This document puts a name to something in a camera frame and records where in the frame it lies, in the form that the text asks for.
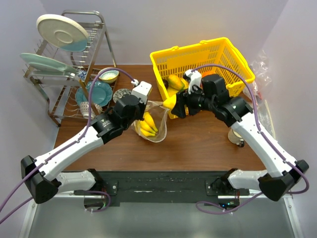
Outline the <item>yellow lemon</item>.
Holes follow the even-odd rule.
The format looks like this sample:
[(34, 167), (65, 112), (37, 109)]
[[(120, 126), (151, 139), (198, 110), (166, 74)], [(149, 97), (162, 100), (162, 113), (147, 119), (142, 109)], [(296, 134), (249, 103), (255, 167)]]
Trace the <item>yellow lemon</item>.
[(166, 109), (172, 110), (176, 105), (176, 101), (177, 101), (177, 95), (174, 94), (171, 97), (164, 100), (162, 103), (162, 106)]

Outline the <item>clear zip top bag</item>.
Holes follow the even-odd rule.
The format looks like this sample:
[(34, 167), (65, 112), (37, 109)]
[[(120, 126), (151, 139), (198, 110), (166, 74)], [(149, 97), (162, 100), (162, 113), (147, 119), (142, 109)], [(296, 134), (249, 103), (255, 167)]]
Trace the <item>clear zip top bag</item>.
[(158, 129), (158, 133), (156, 134), (156, 136), (145, 137), (140, 131), (140, 120), (136, 120), (133, 122), (132, 130), (147, 141), (153, 143), (162, 142), (167, 135), (166, 121), (168, 110), (162, 106), (162, 102), (148, 101), (145, 112), (149, 112), (155, 122), (155, 125)]

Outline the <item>yellow banana bunch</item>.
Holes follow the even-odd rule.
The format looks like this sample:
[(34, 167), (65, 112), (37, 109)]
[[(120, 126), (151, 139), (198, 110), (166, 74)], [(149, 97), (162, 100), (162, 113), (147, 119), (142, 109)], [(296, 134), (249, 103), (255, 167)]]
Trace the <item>yellow banana bunch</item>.
[(156, 136), (159, 131), (149, 112), (145, 112), (143, 115), (143, 120), (140, 121), (140, 131), (145, 137)]

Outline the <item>yellow plastic shopping basket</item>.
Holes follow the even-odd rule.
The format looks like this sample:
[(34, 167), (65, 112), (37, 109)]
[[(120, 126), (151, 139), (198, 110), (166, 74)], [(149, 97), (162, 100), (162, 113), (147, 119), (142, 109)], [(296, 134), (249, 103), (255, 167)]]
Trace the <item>yellow plastic shopping basket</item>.
[(155, 51), (150, 54), (150, 59), (163, 100), (177, 93), (175, 89), (167, 89), (164, 80), (170, 75), (182, 77), (185, 71), (202, 65), (219, 64), (233, 70), (249, 84), (255, 80), (255, 75), (243, 55), (226, 37)]

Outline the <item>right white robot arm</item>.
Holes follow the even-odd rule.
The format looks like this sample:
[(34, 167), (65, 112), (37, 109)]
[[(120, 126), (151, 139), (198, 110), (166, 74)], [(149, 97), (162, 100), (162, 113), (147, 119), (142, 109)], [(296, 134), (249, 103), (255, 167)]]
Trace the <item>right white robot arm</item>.
[(187, 90), (173, 95), (163, 105), (179, 118), (200, 111), (212, 112), (242, 137), (265, 166), (262, 171), (231, 169), (212, 183), (213, 188), (227, 195), (238, 189), (259, 190), (270, 200), (278, 201), (308, 170), (308, 163), (287, 153), (260, 125), (256, 112), (243, 98), (230, 97), (218, 74), (191, 76), (190, 83)]

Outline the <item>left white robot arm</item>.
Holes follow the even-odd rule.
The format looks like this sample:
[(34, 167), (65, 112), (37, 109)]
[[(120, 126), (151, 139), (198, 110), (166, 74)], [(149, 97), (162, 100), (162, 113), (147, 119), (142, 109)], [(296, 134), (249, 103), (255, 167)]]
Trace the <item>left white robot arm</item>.
[(69, 176), (63, 170), (88, 152), (119, 137), (134, 121), (142, 119), (147, 101), (146, 96), (126, 95), (62, 145), (37, 158), (24, 157), (21, 160), (21, 175), (35, 202), (47, 202), (59, 192), (67, 190), (100, 193), (103, 183), (95, 170), (71, 173)]

